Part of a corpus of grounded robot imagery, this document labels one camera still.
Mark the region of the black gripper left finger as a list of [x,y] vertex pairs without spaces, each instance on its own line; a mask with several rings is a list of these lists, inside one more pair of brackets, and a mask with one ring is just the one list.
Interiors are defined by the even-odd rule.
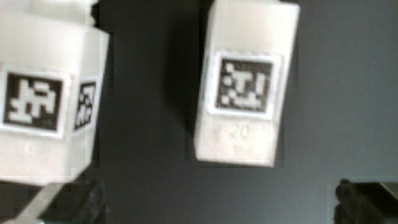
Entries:
[[0,224],[108,224],[103,182],[0,182]]

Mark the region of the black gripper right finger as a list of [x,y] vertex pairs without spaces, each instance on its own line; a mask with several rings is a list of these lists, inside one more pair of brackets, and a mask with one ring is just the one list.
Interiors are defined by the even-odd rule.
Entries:
[[339,181],[334,224],[398,224],[398,182]]

